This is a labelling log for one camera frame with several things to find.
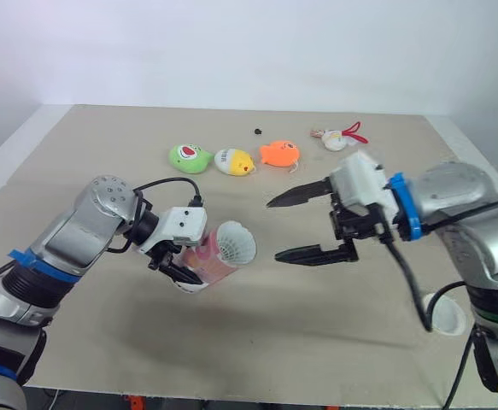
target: yellow chick toy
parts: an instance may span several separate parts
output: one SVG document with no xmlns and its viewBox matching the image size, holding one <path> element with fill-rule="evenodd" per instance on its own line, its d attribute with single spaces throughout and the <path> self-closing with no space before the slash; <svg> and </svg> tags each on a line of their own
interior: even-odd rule
<svg viewBox="0 0 498 410">
<path fill-rule="evenodd" d="M 214 156 L 214 163 L 223 173 L 237 177 L 247 175 L 255 169 L 250 155 L 240 149 L 221 149 Z"/>
</svg>

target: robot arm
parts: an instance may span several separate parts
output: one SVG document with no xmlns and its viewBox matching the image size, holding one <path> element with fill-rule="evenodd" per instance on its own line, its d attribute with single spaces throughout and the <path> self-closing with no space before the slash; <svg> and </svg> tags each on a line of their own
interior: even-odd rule
<svg viewBox="0 0 498 410">
<path fill-rule="evenodd" d="M 413 181 L 400 173 L 387 179 L 383 168 L 359 151 L 329 177 L 288 190 L 267 206 L 291 206 L 328 194 L 334 232 L 343 243 L 329 251 L 319 245 L 288 249 L 276 254 L 276 260 L 309 266 L 357 261 L 354 239 L 378 237 L 390 245 L 392 226 L 405 241 L 436 229 L 471 299 L 480 377 L 485 387 L 498 392 L 498 208 L 448 223 L 453 215 L 498 201 L 489 176 L 472 165 L 450 162 Z"/>
<path fill-rule="evenodd" d="M 12 269 L 0 277 L 0 407 L 24 410 L 21 390 L 44 350 L 47 326 L 62 298 L 106 251 L 120 253 L 135 243 L 150 257 L 149 267 L 172 280 L 202 281 L 176 266 L 173 254 L 202 240 L 207 222 L 201 197 L 189 207 L 161 214 L 125 181 L 114 176 L 93 179 L 73 206 L 54 220 L 25 251 L 12 251 Z M 124 235 L 123 249 L 108 246 Z"/>
</svg>

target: green toy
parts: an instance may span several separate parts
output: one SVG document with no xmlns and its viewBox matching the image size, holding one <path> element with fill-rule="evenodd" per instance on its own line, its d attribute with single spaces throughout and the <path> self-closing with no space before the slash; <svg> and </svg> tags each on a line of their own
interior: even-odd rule
<svg viewBox="0 0 498 410">
<path fill-rule="evenodd" d="M 169 151 L 169 162 L 183 173 L 202 173 L 213 158 L 210 152 L 193 143 L 177 145 Z"/>
</svg>

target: pink cup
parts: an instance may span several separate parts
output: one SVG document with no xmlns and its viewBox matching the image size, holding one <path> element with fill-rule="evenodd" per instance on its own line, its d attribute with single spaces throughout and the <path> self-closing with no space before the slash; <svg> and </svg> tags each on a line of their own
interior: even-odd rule
<svg viewBox="0 0 498 410">
<path fill-rule="evenodd" d="M 255 255 L 256 243 L 252 234 L 239 222 L 228 220 L 213 229 L 201 246 L 188 248 L 181 257 L 181 263 L 190 268 L 204 284 L 176 285 L 190 293 L 197 292 L 248 264 Z"/>
</svg>

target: small figurine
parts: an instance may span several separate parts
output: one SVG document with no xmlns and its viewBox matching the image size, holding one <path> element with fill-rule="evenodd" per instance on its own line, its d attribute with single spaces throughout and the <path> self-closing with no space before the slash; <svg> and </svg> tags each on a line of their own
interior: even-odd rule
<svg viewBox="0 0 498 410">
<path fill-rule="evenodd" d="M 210 152 L 193 143 L 177 145 L 169 151 L 169 162 L 183 173 L 202 173 L 212 159 Z"/>
<path fill-rule="evenodd" d="M 368 144 L 368 140 L 361 135 L 355 134 L 359 131 L 360 121 L 355 122 L 350 128 L 343 131 L 338 130 L 318 130 L 311 131 L 311 136 L 320 138 L 329 151 L 339 151 L 346 145 L 355 145 L 357 142 Z"/>
<path fill-rule="evenodd" d="M 214 156 L 214 163 L 223 173 L 237 177 L 255 170 L 255 164 L 250 155 L 240 149 L 221 149 Z"/>
<path fill-rule="evenodd" d="M 275 167 L 293 167 L 293 173 L 298 168 L 300 150 L 291 141 L 274 141 L 260 147 L 262 163 Z"/>
</svg>

